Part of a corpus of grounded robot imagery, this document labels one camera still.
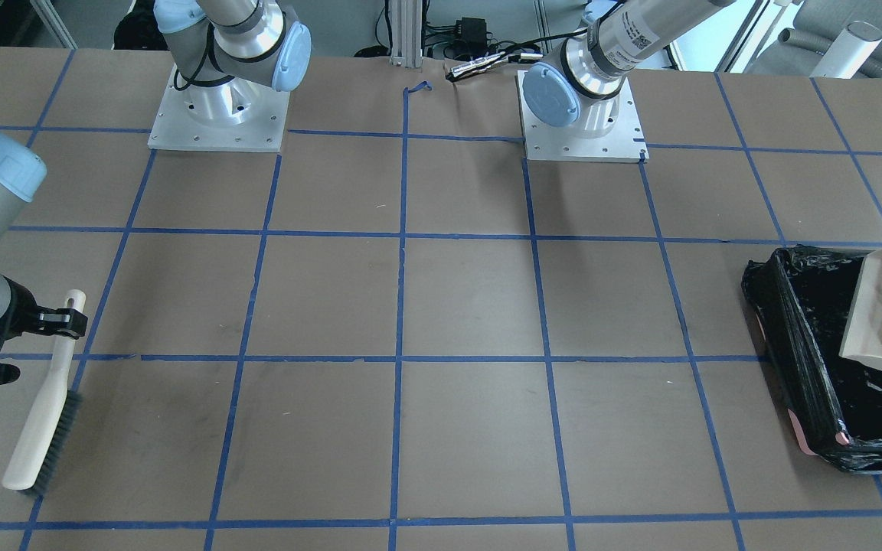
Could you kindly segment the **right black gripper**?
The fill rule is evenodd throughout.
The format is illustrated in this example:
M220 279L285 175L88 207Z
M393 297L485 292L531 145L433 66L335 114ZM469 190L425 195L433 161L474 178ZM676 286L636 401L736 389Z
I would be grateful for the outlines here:
M87 296L79 289L71 289L64 307L49 309L40 306L24 286L3 278L0 297L5 300L0 313L0 353L5 341L23 334L63 336L77 341L87 334L87 315L84 304ZM13 383L20 377L20 369L0 362L0 385Z

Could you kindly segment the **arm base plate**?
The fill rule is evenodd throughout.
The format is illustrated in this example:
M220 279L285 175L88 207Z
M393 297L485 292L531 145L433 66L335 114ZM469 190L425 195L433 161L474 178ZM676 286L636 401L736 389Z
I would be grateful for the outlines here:
M612 163L648 160L646 139L629 80L624 80L617 97L583 107L581 118L573 125L556 128L541 121L529 108L522 90L525 74L524 70L517 72L526 158L532 161Z
M185 152L280 153L290 93L234 78L216 87L191 85L172 67L147 146Z

